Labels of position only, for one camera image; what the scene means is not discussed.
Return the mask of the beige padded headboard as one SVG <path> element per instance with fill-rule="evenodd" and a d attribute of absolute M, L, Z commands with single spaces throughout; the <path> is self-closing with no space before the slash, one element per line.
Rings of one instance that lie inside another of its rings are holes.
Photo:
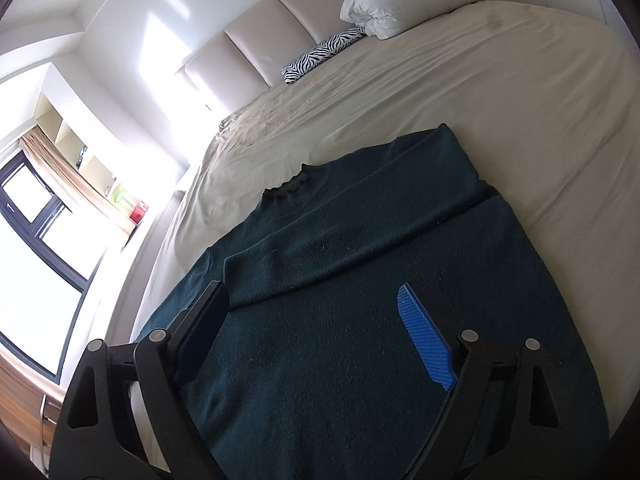
<path fill-rule="evenodd" d="M 282 68 L 348 29 L 343 0 L 260 0 L 196 52 L 183 73 L 226 114 L 283 84 Z"/>

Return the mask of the white wall shelf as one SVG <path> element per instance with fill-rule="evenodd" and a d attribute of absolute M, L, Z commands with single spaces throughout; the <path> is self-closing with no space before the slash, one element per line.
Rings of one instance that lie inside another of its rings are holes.
<path fill-rule="evenodd" d="M 126 188 L 122 179 L 119 179 L 98 156 L 93 154 L 93 151 L 74 133 L 43 93 L 38 98 L 34 117 L 37 125 L 63 155 L 66 162 L 74 166 L 96 191 L 110 200 L 114 187 L 121 184 L 125 192 L 120 196 L 120 202 L 115 204 L 117 207 L 132 209 L 136 203 L 143 202 L 129 188 Z"/>

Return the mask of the red box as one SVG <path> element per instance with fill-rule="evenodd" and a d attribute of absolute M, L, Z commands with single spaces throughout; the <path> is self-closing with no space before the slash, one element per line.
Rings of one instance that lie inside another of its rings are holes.
<path fill-rule="evenodd" d="M 136 203 L 130 212 L 129 219 L 134 222 L 134 224 L 139 224 L 148 210 L 149 206 L 147 204 L 143 202 Z"/>

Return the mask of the black framed window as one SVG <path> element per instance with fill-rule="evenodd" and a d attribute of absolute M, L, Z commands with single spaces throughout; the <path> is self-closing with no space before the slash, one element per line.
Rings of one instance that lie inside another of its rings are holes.
<path fill-rule="evenodd" d="M 1 167 L 1 343 L 55 384 L 102 250 L 22 152 Z"/>

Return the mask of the beige bed sheet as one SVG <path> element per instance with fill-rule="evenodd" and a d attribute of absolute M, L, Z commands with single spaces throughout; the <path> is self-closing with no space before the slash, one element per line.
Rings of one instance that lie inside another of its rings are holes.
<path fill-rule="evenodd" d="M 231 117 L 184 196 L 137 332 L 150 332 L 153 312 L 266 191 L 306 166 L 440 126 L 559 289 L 609 437 L 639 388 L 639 52 L 563 11 L 469 4 L 391 40 L 360 40 Z M 580 460 L 604 446 L 582 457 L 577 443 Z"/>

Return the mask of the beige curtain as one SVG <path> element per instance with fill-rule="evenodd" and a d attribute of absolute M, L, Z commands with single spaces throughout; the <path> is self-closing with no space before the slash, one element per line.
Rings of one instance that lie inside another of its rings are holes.
<path fill-rule="evenodd" d="M 38 125 L 20 137 L 27 160 L 74 214 L 130 235 L 136 226 L 72 166 Z"/>

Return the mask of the dark teal knit sweater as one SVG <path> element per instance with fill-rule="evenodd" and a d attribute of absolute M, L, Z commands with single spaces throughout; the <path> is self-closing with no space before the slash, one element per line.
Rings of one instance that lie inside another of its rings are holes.
<path fill-rule="evenodd" d="M 445 400 L 397 310 L 420 300 L 559 360 L 582 457 L 608 418 L 570 312 L 510 206 L 446 126 L 306 166 L 262 194 L 145 323 L 213 282 L 230 311 L 182 397 L 232 479 L 396 479 Z"/>

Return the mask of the zebra print pillow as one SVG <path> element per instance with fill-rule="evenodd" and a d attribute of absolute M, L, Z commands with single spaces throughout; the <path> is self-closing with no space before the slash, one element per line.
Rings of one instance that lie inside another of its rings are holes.
<path fill-rule="evenodd" d="M 361 27 L 352 27 L 332 35 L 316 44 L 298 58 L 286 64 L 281 75 L 286 84 L 294 84 L 303 76 L 320 66 L 330 58 L 363 39 L 366 33 Z"/>

